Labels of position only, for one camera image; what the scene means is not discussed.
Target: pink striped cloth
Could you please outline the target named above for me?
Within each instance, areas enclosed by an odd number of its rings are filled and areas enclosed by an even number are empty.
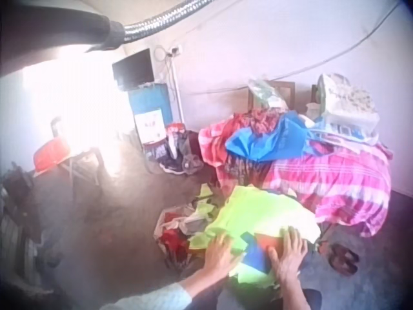
[[[225,142],[221,133],[226,122],[202,129],[199,144],[204,161],[216,168],[221,189],[229,196],[237,179],[225,172],[222,154],[216,156]],[[315,144],[318,149],[325,148]],[[318,222],[360,224],[362,236],[373,236],[387,215],[391,159],[392,153],[380,144],[364,145],[361,154],[334,147],[334,152],[325,156],[273,161],[262,188],[284,194],[293,190]]]

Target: person's right hand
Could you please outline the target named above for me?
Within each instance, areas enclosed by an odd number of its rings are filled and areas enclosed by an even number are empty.
[[[284,234],[284,252],[281,259],[273,247],[268,249],[272,268],[280,283],[297,278],[298,268],[307,251],[307,241],[301,239],[299,231],[293,227],[289,227]]]

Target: concrete floor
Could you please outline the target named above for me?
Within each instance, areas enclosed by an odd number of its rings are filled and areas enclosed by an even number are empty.
[[[102,191],[77,180],[73,199],[68,176],[59,169],[35,181],[44,237],[63,255],[47,272],[80,309],[97,309],[177,279],[153,240],[154,226],[162,209],[190,202],[208,179],[208,171],[173,176],[151,166],[155,173],[149,173],[135,148],[126,143],[113,148],[120,152],[121,165],[115,176],[101,176]],[[395,309],[392,305],[403,298],[413,275],[412,220],[412,200],[394,193],[388,220],[375,237],[364,239],[353,228],[335,228],[330,239],[360,255],[358,273],[342,277],[325,259],[310,254],[301,273],[303,287],[322,292],[323,309]],[[244,309],[228,291],[220,296],[219,308]]]

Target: television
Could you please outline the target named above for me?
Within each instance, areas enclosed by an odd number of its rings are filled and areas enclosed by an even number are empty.
[[[149,48],[114,63],[112,68],[117,86],[124,91],[155,81]]]

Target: sandal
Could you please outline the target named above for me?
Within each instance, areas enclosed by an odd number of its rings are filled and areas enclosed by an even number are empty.
[[[332,255],[328,258],[330,266],[343,276],[352,276],[358,270],[357,266],[340,256]]]
[[[335,255],[345,258],[353,264],[358,263],[360,261],[360,257],[355,252],[351,251],[349,248],[341,244],[332,244],[331,249]]]

